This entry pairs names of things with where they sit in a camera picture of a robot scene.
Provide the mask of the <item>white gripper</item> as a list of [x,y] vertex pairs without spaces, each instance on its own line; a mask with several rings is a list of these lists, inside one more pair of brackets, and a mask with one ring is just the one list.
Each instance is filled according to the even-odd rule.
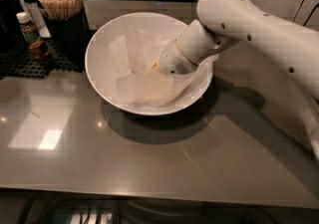
[[159,70],[166,75],[186,75],[196,71],[197,64],[187,58],[177,40],[174,40],[162,49],[159,60],[153,62],[147,74],[158,74]]

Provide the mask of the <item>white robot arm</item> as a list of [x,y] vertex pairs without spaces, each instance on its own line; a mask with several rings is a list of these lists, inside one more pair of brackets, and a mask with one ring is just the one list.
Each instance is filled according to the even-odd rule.
[[319,98],[319,32],[268,14],[249,0],[198,0],[196,13],[165,45],[153,69],[189,74],[208,57],[244,41]]

